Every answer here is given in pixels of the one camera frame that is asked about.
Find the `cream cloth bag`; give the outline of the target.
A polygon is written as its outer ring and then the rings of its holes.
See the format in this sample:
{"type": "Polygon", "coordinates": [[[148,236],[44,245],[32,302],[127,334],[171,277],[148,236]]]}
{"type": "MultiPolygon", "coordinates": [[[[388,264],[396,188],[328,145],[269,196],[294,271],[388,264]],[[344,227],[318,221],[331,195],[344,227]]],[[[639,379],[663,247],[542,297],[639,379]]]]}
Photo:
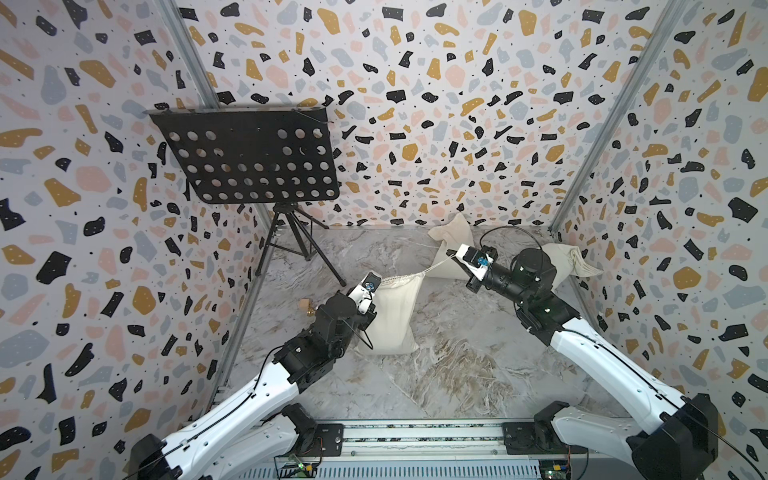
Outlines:
{"type": "Polygon", "coordinates": [[[581,256],[578,247],[559,243],[548,243],[543,246],[544,253],[549,257],[556,270],[552,289],[555,290],[570,276],[594,277],[603,274],[597,267],[588,264],[581,256]]]}
{"type": "Polygon", "coordinates": [[[407,355],[415,352],[411,317],[425,272],[384,278],[374,293],[376,318],[371,322],[355,351],[366,356],[407,355]]]}

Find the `cream drawstring soil bag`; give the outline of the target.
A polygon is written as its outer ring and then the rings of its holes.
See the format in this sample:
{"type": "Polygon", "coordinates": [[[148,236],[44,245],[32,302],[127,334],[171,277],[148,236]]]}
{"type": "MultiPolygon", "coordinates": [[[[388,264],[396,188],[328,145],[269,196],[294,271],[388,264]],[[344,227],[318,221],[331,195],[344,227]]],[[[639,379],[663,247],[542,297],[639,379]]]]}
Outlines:
{"type": "Polygon", "coordinates": [[[426,276],[436,279],[466,280],[468,278],[466,272],[448,255],[448,251],[457,251],[462,244],[474,244],[469,222],[463,214],[456,213],[449,223],[430,229],[428,235],[439,243],[439,248],[426,276]]]}

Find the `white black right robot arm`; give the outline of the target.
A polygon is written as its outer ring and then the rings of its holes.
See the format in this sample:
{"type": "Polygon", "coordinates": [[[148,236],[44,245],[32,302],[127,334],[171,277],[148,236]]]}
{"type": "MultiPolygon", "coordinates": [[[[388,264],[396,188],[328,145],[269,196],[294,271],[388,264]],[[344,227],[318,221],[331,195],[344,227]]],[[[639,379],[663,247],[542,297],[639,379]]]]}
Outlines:
{"type": "Polygon", "coordinates": [[[557,269],[543,249],[527,248],[510,266],[491,247],[463,244],[454,260],[467,287],[493,291],[515,306],[522,326],[578,365],[627,412],[609,418],[565,402],[540,411],[545,446],[578,446],[633,466],[645,479],[698,479],[718,457],[718,412],[706,394],[688,398],[644,371],[553,291],[557,269]]]}

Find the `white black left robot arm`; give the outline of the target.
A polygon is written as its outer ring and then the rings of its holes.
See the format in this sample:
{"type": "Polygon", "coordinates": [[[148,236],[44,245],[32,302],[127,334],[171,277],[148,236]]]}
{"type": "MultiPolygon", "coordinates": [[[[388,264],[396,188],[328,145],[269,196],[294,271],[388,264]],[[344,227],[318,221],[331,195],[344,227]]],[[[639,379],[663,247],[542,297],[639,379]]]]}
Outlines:
{"type": "Polygon", "coordinates": [[[131,449],[130,479],[234,479],[255,463],[308,452],[317,424],[296,398],[329,373],[375,319],[372,281],[338,292],[313,323],[270,351],[256,376],[190,425],[131,449]]]}

